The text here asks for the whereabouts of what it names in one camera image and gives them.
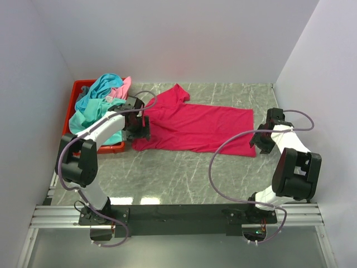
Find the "magenta t shirt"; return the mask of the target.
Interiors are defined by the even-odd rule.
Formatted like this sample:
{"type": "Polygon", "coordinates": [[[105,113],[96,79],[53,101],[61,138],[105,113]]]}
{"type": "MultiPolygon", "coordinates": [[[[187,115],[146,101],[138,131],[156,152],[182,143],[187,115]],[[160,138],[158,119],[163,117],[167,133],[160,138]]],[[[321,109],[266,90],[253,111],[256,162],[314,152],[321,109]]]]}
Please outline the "magenta t shirt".
{"type": "Polygon", "coordinates": [[[180,85],[152,98],[144,112],[150,138],[132,142],[132,149],[215,152],[226,140],[254,127],[251,109],[191,104],[180,85]]]}

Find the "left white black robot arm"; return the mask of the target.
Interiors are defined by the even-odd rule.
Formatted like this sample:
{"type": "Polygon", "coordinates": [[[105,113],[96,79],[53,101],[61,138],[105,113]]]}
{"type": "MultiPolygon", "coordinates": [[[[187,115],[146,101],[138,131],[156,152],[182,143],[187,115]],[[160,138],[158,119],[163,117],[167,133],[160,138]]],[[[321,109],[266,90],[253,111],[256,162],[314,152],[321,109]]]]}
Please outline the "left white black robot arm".
{"type": "Polygon", "coordinates": [[[109,111],[92,126],[76,135],[65,134],[60,141],[56,162],[60,184],[81,196],[98,224],[114,221],[110,199],[96,180],[98,150],[119,131],[124,132],[124,141],[149,140],[149,117],[141,109],[109,111]]]}

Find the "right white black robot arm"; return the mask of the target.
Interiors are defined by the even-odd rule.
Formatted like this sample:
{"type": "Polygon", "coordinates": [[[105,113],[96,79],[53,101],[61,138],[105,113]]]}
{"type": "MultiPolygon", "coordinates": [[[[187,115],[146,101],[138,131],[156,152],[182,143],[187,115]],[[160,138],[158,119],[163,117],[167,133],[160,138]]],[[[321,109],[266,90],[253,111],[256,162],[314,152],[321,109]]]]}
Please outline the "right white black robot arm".
{"type": "Polygon", "coordinates": [[[312,199],[316,193],[322,157],[300,141],[291,123],[273,121],[261,124],[249,144],[259,148],[262,154],[269,154],[275,146],[281,153],[271,185],[249,198],[256,201],[245,209],[249,223],[260,223],[265,219],[275,223],[275,207],[294,200],[312,199]]]}

